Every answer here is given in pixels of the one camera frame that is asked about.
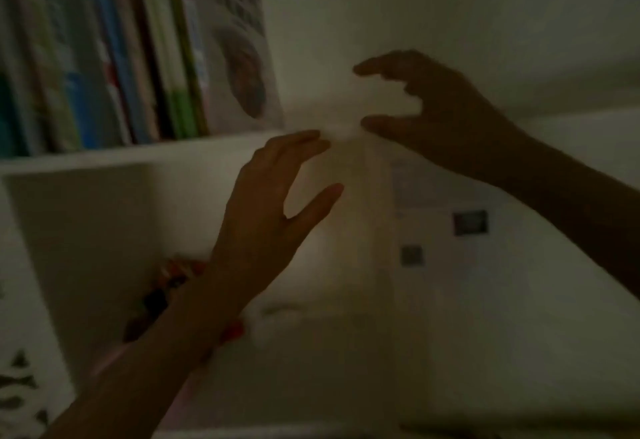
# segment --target person's left hand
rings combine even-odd
[[[342,195],[342,184],[318,194],[300,214],[284,215],[284,200],[300,167],[329,149],[320,132],[274,137],[240,171],[212,251],[212,273],[240,293],[243,304],[260,294],[291,262],[307,235]]]

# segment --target row of books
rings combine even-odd
[[[0,157],[281,125],[260,0],[0,0]]]

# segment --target oval picture on book cover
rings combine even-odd
[[[231,93],[244,113],[252,119],[260,119],[266,105],[266,88],[258,51],[242,34],[230,28],[216,31],[216,39],[227,62]]]

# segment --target hand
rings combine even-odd
[[[514,150],[528,137],[509,122],[461,73],[418,51],[393,51],[353,68],[406,83],[422,100],[420,115],[372,115],[363,127],[398,142],[444,168],[495,182]]]
[[[333,184],[300,214],[284,216],[284,200],[300,167],[329,149],[316,130],[274,137],[241,170],[212,251],[213,274],[234,281],[243,304],[291,262],[307,235],[331,211],[344,187]]]

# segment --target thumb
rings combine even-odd
[[[361,120],[362,127],[380,137],[405,143],[415,130],[415,117],[390,117],[389,115],[369,115]]]
[[[293,238],[300,243],[304,241],[311,230],[329,215],[343,191],[342,184],[332,184],[311,200],[297,216],[290,220],[290,232]]]

